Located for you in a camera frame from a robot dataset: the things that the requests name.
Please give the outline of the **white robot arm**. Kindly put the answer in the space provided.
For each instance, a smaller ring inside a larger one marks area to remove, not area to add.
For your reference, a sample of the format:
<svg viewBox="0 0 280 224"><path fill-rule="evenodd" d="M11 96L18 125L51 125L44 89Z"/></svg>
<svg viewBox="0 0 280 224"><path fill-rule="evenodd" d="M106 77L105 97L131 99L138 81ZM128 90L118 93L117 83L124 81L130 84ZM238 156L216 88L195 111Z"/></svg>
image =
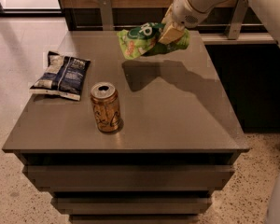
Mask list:
<svg viewBox="0 0 280 224"><path fill-rule="evenodd" d="M160 41L167 44L178 39L185 28L193 28L205 20L210 11L227 0L173 0L163 18L165 24ZM280 48L280 0L244 0L256 13ZM263 224L280 224L280 173Z"/></svg>

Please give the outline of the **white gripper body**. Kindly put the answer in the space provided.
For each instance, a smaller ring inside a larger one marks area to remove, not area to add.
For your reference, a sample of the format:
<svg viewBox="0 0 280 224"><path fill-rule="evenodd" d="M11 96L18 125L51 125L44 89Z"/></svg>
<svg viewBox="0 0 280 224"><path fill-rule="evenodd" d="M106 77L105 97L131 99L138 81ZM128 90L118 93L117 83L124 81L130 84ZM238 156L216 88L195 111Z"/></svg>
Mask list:
<svg viewBox="0 0 280 224"><path fill-rule="evenodd" d="M215 5L215 0L174 0L173 20L187 28L194 28L204 21Z"/></svg>

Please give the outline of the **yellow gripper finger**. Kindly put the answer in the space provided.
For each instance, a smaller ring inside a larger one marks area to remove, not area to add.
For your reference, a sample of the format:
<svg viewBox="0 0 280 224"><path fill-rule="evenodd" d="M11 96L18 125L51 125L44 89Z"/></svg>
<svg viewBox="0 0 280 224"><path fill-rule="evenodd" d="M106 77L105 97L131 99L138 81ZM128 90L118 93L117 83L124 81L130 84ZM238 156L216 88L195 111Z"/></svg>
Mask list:
<svg viewBox="0 0 280 224"><path fill-rule="evenodd" d="M185 26L178 25L174 21L167 22L159 37L159 42L168 45L181 38L184 34Z"/></svg>
<svg viewBox="0 0 280 224"><path fill-rule="evenodd" d="M170 24L171 22L172 22L172 7L168 7L161 23L167 25Z"/></svg>

